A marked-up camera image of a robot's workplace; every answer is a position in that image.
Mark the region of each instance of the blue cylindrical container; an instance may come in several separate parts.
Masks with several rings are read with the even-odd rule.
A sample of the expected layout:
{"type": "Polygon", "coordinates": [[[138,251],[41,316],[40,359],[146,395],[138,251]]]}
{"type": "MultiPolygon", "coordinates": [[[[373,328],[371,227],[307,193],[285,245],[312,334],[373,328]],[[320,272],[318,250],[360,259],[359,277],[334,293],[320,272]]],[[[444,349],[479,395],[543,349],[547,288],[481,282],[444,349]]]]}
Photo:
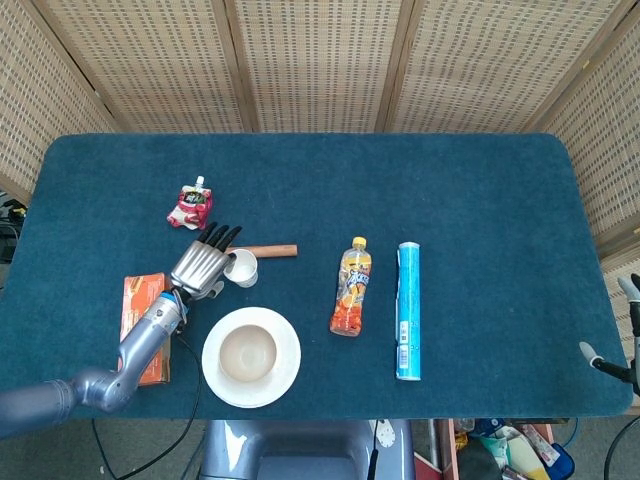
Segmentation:
{"type": "Polygon", "coordinates": [[[396,378],[420,380],[420,245],[398,246],[396,378]]]}

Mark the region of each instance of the cardboard box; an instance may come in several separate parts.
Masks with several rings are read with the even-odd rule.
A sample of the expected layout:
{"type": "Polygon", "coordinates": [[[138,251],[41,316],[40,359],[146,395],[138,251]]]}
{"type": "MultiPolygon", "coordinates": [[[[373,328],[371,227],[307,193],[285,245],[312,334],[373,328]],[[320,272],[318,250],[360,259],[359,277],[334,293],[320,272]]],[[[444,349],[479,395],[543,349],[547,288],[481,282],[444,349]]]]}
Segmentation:
{"type": "MultiPolygon", "coordinates": [[[[120,341],[127,336],[133,326],[138,323],[147,309],[168,287],[168,279],[164,273],[125,277],[124,295],[122,297],[122,321],[120,323],[120,341]]],[[[169,359],[171,356],[171,339],[156,353],[153,360],[142,374],[140,385],[154,385],[169,381],[169,359]]]]}

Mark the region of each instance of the white cup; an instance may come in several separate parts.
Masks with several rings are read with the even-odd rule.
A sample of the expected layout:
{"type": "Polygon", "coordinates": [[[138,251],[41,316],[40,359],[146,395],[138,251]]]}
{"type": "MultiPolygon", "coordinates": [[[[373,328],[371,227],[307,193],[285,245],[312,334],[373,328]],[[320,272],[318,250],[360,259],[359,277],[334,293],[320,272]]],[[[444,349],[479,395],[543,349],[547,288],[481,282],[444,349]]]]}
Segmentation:
{"type": "Polygon", "coordinates": [[[236,261],[224,269],[224,276],[242,288],[253,287],[258,281],[258,259],[249,250],[238,248],[236,261]]]}

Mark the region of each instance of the wooden stick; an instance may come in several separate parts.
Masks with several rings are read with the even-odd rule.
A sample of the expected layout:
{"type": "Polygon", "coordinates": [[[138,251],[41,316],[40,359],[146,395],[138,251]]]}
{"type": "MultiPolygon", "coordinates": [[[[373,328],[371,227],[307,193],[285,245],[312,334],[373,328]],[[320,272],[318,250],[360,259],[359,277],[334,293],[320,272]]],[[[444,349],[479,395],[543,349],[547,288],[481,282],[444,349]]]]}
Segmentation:
{"type": "Polygon", "coordinates": [[[297,257],[298,245],[262,245],[251,247],[229,247],[225,253],[236,249],[249,250],[256,258],[297,257]]]}

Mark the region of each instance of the yellow bottle cap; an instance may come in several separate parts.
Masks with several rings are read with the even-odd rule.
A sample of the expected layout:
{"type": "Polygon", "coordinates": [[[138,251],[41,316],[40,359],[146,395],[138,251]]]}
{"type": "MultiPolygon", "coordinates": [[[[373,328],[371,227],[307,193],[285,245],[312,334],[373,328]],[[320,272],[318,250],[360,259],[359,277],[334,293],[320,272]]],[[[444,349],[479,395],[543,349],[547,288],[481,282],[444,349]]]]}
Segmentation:
{"type": "Polygon", "coordinates": [[[353,237],[353,242],[351,243],[353,247],[362,247],[367,248],[367,239],[364,237],[353,237]]]}

